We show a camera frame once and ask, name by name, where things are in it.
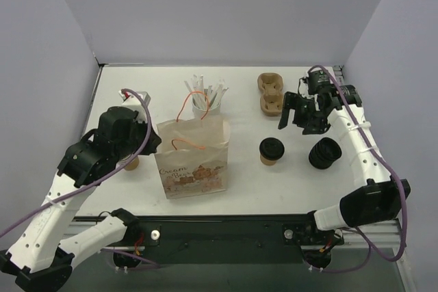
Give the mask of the black plastic cup lid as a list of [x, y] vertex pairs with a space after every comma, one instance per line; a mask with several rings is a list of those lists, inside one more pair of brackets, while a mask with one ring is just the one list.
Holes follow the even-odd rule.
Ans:
[[259, 153], [272, 160], [279, 160], [285, 153], [285, 147], [279, 139], [267, 137], [260, 142]]

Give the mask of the beige paper takeout bag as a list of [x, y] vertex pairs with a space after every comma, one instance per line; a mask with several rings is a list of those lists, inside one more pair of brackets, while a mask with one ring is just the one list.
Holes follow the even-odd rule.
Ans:
[[220, 114], [157, 124], [162, 143], [155, 161], [167, 199], [227, 189], [231, 129]]

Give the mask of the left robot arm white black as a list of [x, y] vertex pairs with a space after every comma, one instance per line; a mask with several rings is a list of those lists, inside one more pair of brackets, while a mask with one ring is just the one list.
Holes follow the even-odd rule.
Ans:
[[44, 202], [26, 217], [29, 226], [1, 251], [1, 272], [14, 276], [24, 291], [58, 291], [93, 254], [119, 241], [134, 243], [142, 230], [138, 218], [125, 209], [111, 211], [74, 237], [66, 239], [64, 233], [104, 180], [138, 155], [155, 153], [160, 142], [148, 109], [110, 107], [101, 114], [98, 127], [66, 150]]

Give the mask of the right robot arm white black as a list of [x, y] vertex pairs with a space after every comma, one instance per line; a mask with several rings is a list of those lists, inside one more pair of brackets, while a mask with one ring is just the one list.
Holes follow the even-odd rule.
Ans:
[[342, 155], [352, 170], [350, 192], [331, 207], [314, 212], [305, 223], [305, 238], [317, 243], [328, 230], [355, 228], [407, 215], [406, 198], [411, 189], [385, 162], [365, 118], [362, 100], [352, 85], [339, 85], [321, 65], [312, 66], [303, 78], [307, 95], [286, 92], [278, 128], [289, 122], [305, 135], [333, 130]]

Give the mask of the brown paper coffee cup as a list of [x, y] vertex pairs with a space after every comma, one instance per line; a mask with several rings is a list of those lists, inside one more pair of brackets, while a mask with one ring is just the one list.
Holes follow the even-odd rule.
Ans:
[[272, 165], [275, 165], [277, 163], [277, 159], [272, 160], [272, 159], [269, 159], [267, 157], [264, 157], [262, 154], [260, 154], [260, 161], [264, 165], [267, 165], [267, 166], [272, 166]]

